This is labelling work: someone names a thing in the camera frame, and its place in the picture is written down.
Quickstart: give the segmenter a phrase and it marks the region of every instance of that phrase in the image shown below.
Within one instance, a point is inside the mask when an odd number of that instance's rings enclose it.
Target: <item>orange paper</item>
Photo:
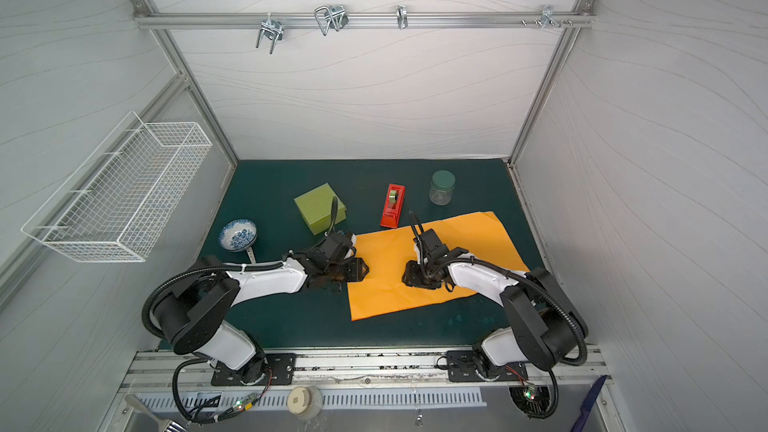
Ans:
[[[466,248],[482,260],[529,272],[493,212],[475,212],[424,224],[424,229],[428,228],[435,229],[448,248]],[[406,263],[416,260],[410,227],[358,235],[356,248],[357,255],[366,261],[370,272],[362,282],[347,284],[353,321],[476,294],[464,287],[456,287],[453,292],[448,292],[445,287],[430,291],[402,283]]]

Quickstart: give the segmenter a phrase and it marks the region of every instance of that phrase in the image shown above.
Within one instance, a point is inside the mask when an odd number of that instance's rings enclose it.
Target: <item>metal fork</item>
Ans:
[[[159,418],[157,415],[153,414],[152,410],[149,410],[147,406],[142,404],[141,400],[139,400],[133,394],[126,394],[125,403],[131,406],[132,408],[135,408],[139,412],[143,412],[144,414],[150,416],[152,420],[158,423],[159,432],[187,432],[187,430],[184,427],[181,427],[176,422],[173,422],[170,419],[163,420]]]

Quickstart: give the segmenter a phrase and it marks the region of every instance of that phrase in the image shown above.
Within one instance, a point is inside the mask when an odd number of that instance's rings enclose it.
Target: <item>mounting plate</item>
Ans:
[[[472,358],[475,356],[473,350],[448,350],[446,357],[448,359],[448,380],[451,382],[517,382],[518,376],[504,370],[504,372],[494,380],[484,379],[475,369]],[[523,379],[528,379],[528,372],[525,370],[523,362],[510,362],[507,364],[520,374]]]
[[[267,354],[266,362],[272,369],[272,382],[270,385],[290,385],[293,381],[293,368],[296,365],[296,354]],[[266,385],[270,378],[264,377],[255,384],[249,384],[248,387]],[[215,371],[210,380],[214,387],[226,387],[228,385],[242,385],[241,382],[232,377],[228,370]]]

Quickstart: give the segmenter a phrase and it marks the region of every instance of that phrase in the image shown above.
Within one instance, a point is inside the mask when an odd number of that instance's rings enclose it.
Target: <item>wall hook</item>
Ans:
[[[267,15],[266,20],[261,21],[259,35],[256,38],[257,49],[259,48],[262,37],[266,37],[272,41],[272,44],[270,45],[270,54],[274,52],[277,41],[283,39],[283,26],[280,22],[272,20],[272,14]]]
[[[320,26],[320,32],[323,35],[328,35],[331,25],[333,25],[333,29],[336,32],[339,32],[350,22],[350,18],[346,16],[343,5],[317,7],[315,9],[315,20],[317,20],[317,25]]]
[[[397,28],[398,29],[405,29],[408,27],[408,11],[406,10],[406,6],[404,5],[398,5],[396,9],[397,13]]]

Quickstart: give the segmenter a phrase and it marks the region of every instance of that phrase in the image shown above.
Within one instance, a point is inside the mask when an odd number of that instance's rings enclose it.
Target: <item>green tabletop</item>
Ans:
[[[436,206],[428,197],[432,174],[439,169],[456,176],[453,198],[446,206]],[[280,260],[289,249],[316,243],[321,235],[312,235],[293,198],[326,182],[347,206],[347,219],[339,228],[355,234],[385,230],[379,222],[387,187],[399,184],[406,188],[400,226],[408,225],[409,210],[424,222],[493,211],[525,264],[542,265],[500,159],[242,161],[201,255],[216,255],[224,262],[248,261],[244,252],[227,252],[218,243],[219,230],[236,218],[256,223],[258,262]],[[345,284],[243,302],[232,307],[226,320],[265,348],[473,344],[509,326],[503,309],[480,294],[352,322]]]

